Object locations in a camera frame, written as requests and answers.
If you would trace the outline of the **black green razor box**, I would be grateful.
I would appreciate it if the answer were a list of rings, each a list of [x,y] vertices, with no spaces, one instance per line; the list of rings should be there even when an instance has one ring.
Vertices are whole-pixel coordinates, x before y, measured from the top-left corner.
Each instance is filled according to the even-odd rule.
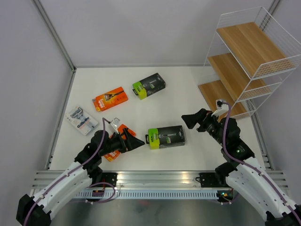
[[[182,125],[148,129],[145,139],[152,150],[183,146],[186,143]]]
[[[159,73],[150,75],[133,84],[133,92],[140,100],[149,97],[166,87],[166,82]]]

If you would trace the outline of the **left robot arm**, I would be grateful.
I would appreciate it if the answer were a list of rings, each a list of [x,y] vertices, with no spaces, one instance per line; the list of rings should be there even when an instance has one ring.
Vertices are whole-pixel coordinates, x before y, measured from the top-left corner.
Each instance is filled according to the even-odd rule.
[[[78,153],[72,164],[47,187],[33,196],[25,194],[19,200],[16,220],[22,226],[49,226],[56,214],[76,194],[89,186],[99,186],[103,171],[102,157],[114,151],[126,153],[145,144],[124,128],[122,133],[109,135],[98,130]]]

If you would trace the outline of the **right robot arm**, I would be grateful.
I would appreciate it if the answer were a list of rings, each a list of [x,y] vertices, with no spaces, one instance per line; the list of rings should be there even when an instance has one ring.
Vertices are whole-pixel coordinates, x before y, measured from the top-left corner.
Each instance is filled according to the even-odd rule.
[[[222,146],[226,162],[215,168],[215,181],[236,190],[261,215],[267,226],[299,226],[301,206],[286,195],[261,167],[253,151],[240,138],[235,119],[218,120],[204,108],[195,114],[182,115],[189,129],[199,125],[198,132],[207,132]]]

